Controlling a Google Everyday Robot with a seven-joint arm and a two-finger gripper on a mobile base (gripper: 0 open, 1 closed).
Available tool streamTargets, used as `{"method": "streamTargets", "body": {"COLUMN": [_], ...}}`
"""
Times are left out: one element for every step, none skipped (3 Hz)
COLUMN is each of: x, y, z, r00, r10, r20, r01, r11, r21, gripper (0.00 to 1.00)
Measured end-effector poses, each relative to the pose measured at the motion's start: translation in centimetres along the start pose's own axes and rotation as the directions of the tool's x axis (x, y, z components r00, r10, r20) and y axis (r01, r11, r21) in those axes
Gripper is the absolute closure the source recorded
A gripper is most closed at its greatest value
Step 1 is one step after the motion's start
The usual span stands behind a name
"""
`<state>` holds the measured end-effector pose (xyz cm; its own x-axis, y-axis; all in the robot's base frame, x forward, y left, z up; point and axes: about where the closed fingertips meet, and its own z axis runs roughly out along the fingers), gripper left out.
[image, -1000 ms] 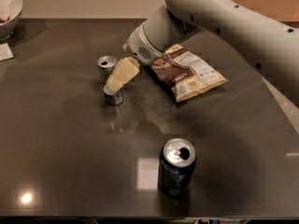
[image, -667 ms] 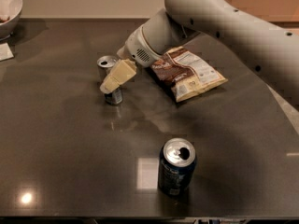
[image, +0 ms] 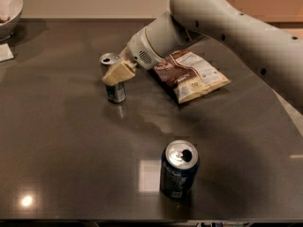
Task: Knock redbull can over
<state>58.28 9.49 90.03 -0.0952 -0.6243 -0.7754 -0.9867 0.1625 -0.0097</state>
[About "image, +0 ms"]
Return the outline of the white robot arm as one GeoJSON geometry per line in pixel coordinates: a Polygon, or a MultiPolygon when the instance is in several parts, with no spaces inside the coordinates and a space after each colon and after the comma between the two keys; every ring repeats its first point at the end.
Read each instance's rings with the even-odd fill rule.
{"type": "Polygon", "coordinates": [[[169,10],[132,36],[103,81],[115,85],[131,79],[137,65],[150,70],[205,37],[229,48],[303,113],[303,40],[241,13],[226,0],[169,0],[169,10]]]}

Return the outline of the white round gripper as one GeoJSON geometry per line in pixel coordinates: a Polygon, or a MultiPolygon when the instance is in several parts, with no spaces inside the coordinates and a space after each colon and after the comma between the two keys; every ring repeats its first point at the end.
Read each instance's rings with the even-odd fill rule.
{"type": "Polygon", "coordinates": [[[137,63],[146,70],[151,70],[162,60],[150,45],[146,28],[142,28],[132,36],[127,47],[120,52],[118,61],[110,66],[102,81],[109,86],[116,85],[135,76],[137,63]]]}

